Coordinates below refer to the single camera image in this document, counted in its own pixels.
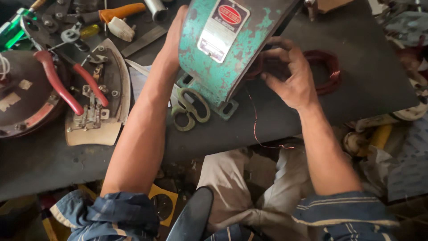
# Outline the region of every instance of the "beige pants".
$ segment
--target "beige pants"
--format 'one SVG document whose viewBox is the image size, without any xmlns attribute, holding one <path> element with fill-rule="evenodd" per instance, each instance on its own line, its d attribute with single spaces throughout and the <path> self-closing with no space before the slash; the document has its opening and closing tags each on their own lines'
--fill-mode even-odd
<svg viewBox="0 0 428 241">
<path fill-rule="evenodd" d="M 242 223 L 260 228 L 275 241 L 308 240 L 307 226 L 291 218 L 300 199 L 313 193 L 304 147 L 280 151 L 274 184 L 255 207 L 243 178 L 248 160 L 238 149 L 205 157 L 198 187 L 214 192 L 208 231 Z"/>
</svg>

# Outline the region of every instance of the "orange handle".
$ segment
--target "orange handle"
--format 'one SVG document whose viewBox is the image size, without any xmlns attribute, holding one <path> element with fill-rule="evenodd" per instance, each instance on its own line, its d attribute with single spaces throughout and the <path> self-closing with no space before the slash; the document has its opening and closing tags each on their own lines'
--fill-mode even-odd
<svg viewBox="0 0 428 241">
<path fill-rule="evenodd" d="M 68 103 L 68 105 L 73 109 L 77 115 L 83 114 L 83 108 L 76 101 L 76 99 L 65 89 L 61 80 L 58 77 L 58 74 L 55 70 L 54 61 L 52 60 L 52 55 L 48 51 L 37 51 L 34 55 L 40 63 L 42 63 L 45 70 L 46 76 L 49 80 L 49 83 L 52 87 L 58 92 L 58 94 Z"/>
<path fill-rule="evenodd" d="M 146 6 L 143 3 L 133 3 L 121 6 L 117 9 L 99 10 L 98 13 L 100 14 L 101 22 L 110 23 L 113 17 L 122 19 L 135 13 L 142 12 L 145 9 Z"/>
<path fill-rule="evenodd" d="M 46 0 L 37 0 L 31 5 L 31 9 L 37 10 L 41 5 L 43 5 Z"/>
<path fill-rule="evenodd" d="M 84 69 L 80 64 L 73 65 L 73 69 L 83 77 L 83 79 L 89 84 L 95 96 L 100 100 L 101 104 L 106 107 L 108 105 L 107 98 L 103 95 L 100 89 L 98 89 L 98 84 L 95 82 L 91 74 L 89 74 L 86 69 Z"/>
</svg>

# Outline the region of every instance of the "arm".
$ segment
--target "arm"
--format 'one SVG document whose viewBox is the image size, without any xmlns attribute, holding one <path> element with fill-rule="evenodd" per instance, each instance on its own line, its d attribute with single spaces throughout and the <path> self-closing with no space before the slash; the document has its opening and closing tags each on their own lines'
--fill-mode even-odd
<svg viewBox="0 0 428 241">
<path fill-rule="evenodd" d="M 120 191 L 148 194 L 163 158 L 166 111 L 180 69 L 178 41 L 187 13 L 182 6 L 152 64 L 147 82 L 119 137 L 101 197 Z"/>
<path fill-rule="evenodd" d="M 352 169 L 324 116 L 309 63 L 290 40 L 273 37 L 268 44 L 279 48 L 264 51 L 263 58 L 288 63 L 291 77 L 281 81 L 268 72 L 262 79 L 284 102 L 296 109 L 302 123 L 303 138 L 312 184 L 318 195 L 361 191 L 358 176 Z"/>
</svg>

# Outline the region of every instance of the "rolled-up sleeve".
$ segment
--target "rolled-up sleeve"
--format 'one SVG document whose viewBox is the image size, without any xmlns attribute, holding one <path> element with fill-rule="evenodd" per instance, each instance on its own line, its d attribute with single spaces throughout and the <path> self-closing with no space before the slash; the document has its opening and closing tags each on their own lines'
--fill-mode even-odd
<svg viewBox="0 0 428 241">
<path fill-rule="evenodd" d="M 52 215 L 70 227 L 68 240 L 153 240 L 159 220 L 143 193 L 109 193 L 92 201 L 81 190 L 72 191 L 53 207 Z"/>
<path fill-rule="evenodd" d="M 385 205 L 368 192 L 347 192 L 302 199 L 293 213 L 297 223 L 323 227 L 322 240 L 391 241 L 399 226 Z"/>
</svg>

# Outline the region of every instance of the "person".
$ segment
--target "person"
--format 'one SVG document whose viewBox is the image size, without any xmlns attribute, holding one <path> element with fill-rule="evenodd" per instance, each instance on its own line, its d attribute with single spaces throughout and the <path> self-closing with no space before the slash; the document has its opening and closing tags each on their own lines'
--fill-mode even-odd
<svg viewBox="0 0 428 241">
<path fill-rule="evenodd" d="M 178 43 L 187 14 L 182 6 L 153 62 L 147 82 L 129 115 L 105 176 L 100 197 L 70 192 L 52 215 L 72 229 L 69 240 L 153 240 L 159 220 L 147 194 L 163 158 L 167 104 L 180 69 Z M 398 225 L 385 206 L 363 192 L 350 162 L 326 120 L 312 72 L 290 40 L 272 37 L 278 46 L 261 53 L 282 61 L 291 77 L 280 80 L 263 72 L 267 86 L 297 110 L 304 147 L 282 148 L 274 184 L 256 205 L 244 182 L 245 149 L 205 157 L 198 186 L 213 190 L 207 240 L 394 240 Z M 310 232 L 308 227 L 319 227 Z"/>
</svg>

